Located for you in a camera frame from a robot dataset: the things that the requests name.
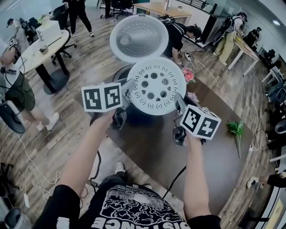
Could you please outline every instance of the ceiling light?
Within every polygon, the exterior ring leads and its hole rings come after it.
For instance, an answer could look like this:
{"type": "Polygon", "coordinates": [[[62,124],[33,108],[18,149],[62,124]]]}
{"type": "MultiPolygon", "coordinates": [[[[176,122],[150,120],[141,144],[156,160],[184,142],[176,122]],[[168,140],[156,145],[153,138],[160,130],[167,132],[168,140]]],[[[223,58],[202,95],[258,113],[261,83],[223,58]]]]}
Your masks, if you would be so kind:
{"type": "Polygon", "coordinates": [[[280,25],[280,23],[279,23],[277,20],[273,20],[273,23],[274,23],[275,25],[280,25]]]}

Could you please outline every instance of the green plant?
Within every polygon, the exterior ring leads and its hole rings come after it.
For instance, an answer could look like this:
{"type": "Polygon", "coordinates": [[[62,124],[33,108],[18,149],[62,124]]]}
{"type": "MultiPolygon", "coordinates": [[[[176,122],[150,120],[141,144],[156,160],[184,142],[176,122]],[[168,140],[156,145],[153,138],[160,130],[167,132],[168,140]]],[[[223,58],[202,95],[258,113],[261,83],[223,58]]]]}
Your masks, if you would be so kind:
{"type": "Polygon", "coordinates": [[[234,133],[238,140],[238,156],[240,158],[240,141],[241,136],[243,135],[243,121],[241,120],[239,123],[236,122],[228,122],[227,128],[231,133],[234,133]]]}

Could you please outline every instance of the green shorts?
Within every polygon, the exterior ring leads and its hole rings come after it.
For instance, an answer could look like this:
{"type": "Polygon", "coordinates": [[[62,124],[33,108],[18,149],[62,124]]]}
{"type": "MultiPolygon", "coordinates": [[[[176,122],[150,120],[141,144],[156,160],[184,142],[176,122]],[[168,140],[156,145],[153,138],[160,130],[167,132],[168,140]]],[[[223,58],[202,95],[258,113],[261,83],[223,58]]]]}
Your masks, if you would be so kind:
{"type": "Polygon", "coordinates": [[[35,95],[29,85],[29,81],[21,73],[13,87],[6,92],[5,100],[12,101],[20,112],[24,109],[31,111],[36,105],[35,95]]]}

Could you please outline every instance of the shoe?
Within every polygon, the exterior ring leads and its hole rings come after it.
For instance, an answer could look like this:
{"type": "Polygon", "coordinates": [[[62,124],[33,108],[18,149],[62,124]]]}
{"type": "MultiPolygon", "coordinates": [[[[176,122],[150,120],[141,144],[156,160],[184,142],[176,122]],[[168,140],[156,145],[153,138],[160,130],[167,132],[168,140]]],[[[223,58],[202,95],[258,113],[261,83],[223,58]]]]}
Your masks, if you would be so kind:
{"type": "Polygon", "coordinates": [[[151,186],[150,184],[145,184],[145,185],[143,185],[143,187],[145,187],[145,188],[149,188],[149,189],[151,189],[151,190],[152,190],[152,186],[151,186]]]}
{"type": "MultiPolygon", "coordinates": [[[[220,61],[221,62],[221,61],[220,61]]],[[[221,62],[224,66],[227,66],[227,63],[225,63],[225,62],[221,62]]]]}
{"type": "Polygon", "coordinates": [[[88,32],[88,35],[91,36],[91,37],[94,37],[94,34],[92,31],[88,32]]]}
{"type": "Polygon", "coordinates": [[[247,182],[247,188],[250,188],[252,185],[258,183],[258,177],[251,177],[247,182]]]}
{"type": "Polygon", "coordinates": [[[52,130],[52,128],[55,126],[55,124],[57,123],[59,119],[59,113],[58,112],[55,112],[53,114],[53,116],[50,118],[50,124],[49,125],[46,125],[46,128],[47,130],[52,130]]]}
{"type": "Polygon", "coordinates": [[[104,16],[104,18],[111,18],[111,17],[113,17],[113,15],[111,15],[111,14],[104,16]]]}
{"type": "Polygon", "coordinates": [[[117,162],[116,165],[115,165],[115,174],[118,173],[118,172],[124,172],[125,173],[125,166],[122,162],[117,162]]]}
{"type": "Polygon", "coordinates": [[[38,124],[36,127],[39,131],[42,131],[43,130],[43,123],[40,122],[40,124],[38,124]]]}

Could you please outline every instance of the tabletop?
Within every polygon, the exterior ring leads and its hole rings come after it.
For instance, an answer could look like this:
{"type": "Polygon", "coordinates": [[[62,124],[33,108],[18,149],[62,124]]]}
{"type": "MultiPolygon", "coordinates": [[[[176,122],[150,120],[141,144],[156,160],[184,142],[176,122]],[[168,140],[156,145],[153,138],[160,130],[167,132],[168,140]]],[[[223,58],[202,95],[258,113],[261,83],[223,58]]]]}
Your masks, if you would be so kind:
{"type": "MultiPolygon", "coordinates": [[[[210,209],[213,214],[219,214],[242,172],[252,132],[244,124],[239,159],[235,137],[229,133],[226,123],[239,122],[241,119],[199,79],[196,79],[195,83],[188,84],[187,91],[196,93],[199,104],[208,107],[222,120],[213,140],[207,140],[203,145],[204,169],[210,191],[210,209]]],[[[111,140],[134,163],[165,188],[170,186],[176,175],[186,166],[186,147],[175,146],[173,142],[174,118],[175,112],[171,112],[163,116],[152,116],[149,125],[135,126],[127,121],[121,131],[112,129],[107,131],[111,140]]],[[[185,172],[171,189],[171,192],[181,200],[184,183],[185,172]]]]}
{"type": "Polygon", "coordinates": [[[254,51],[245,43],[242,38],[236,38],[237,46],[247,55],[251,56],[255,60],[259,60],[259,57],[254,53],[254,51]]]}
{"type": "Polygon", "coordinates": [[[147,11],[155,12],[159,15],[168,14],[171,17],[189,17],[190,13],[179,10],[176,7],[171,6],[167,11],[164,10],[163,3],[160,2],[146,2],[133,4],[135,7],[145,9],[147,11]]]}
{"type": "Polygon", "coordinates": [[[22,59],[19,58],[16,62],[16,65],[20,66],[20,71],[23,72],[25,70],[25,73],[28,73],[29,71],[37,68],[41,64],[45,63],[47,60],[50,59],[50,57],[55,54],[68,40],[69,33],[67,30],[61,30],[62,37],[58,40],[56,40],[54,43],[50,44],[48,46],[48,52],[46,54],[42,54],[39,51],[39,48],[42,47],[40,39],[35,41],[33,44],[31,44],[25,51],[22,53],[22,58],[24,60],[24,66],[22,65],[22,59]]]}

